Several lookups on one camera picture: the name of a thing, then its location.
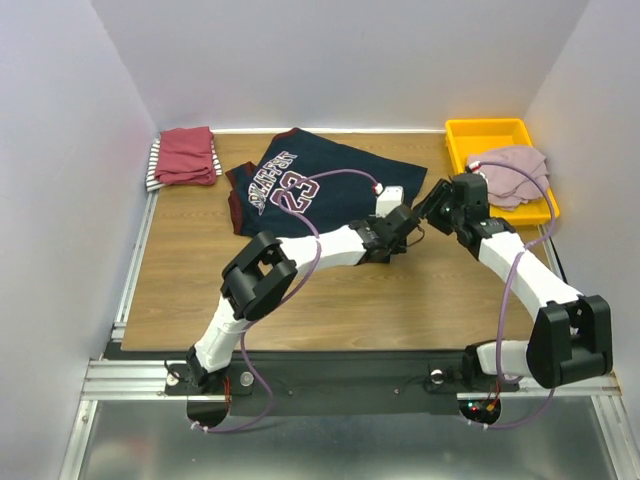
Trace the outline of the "navy basketball jersey 23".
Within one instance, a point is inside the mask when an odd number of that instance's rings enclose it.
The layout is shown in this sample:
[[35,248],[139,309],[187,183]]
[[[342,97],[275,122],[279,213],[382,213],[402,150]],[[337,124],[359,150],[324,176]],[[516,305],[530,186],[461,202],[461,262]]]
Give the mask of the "navy basketball jersey 23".
[[375,213],[373,180],[400,186],[412,204],[427,169],[339,144],[299,128],[273,137],[262,159],[226,173],[235,234],[253,237],[268,230],[277,237],[311,233],[279,206],[302,214],[318,232],[333,231]]

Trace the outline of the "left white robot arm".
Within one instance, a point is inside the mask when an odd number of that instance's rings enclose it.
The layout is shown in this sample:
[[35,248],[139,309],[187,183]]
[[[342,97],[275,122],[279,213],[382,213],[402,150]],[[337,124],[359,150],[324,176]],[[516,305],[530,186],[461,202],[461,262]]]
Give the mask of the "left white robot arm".
[[240,337],[276,310],[291,285],[316,271],[380,263],[403,252],[420,220],[404,204],[384,217],[353,221],[334,231],[298,238],[257,234],[223,269],[220,299],[203,336],[188,351],[188,382],[199,393],[215,392]]

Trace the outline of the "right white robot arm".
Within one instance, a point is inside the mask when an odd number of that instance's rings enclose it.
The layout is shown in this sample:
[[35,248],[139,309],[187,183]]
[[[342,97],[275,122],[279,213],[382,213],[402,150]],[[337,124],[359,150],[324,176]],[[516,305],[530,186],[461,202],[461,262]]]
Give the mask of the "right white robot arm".
[[441,179],[414,208],[419,217],[458,242],[505,283],[533,320],[526,341],[495,340],[468,347],[460,366],[463,384],[482,390],[496,376],[530,377],[541,387],[606,375],[613,367],[611,309],[554,274],[530,251],[514,227],[493,217],[487,183],[473,173]]

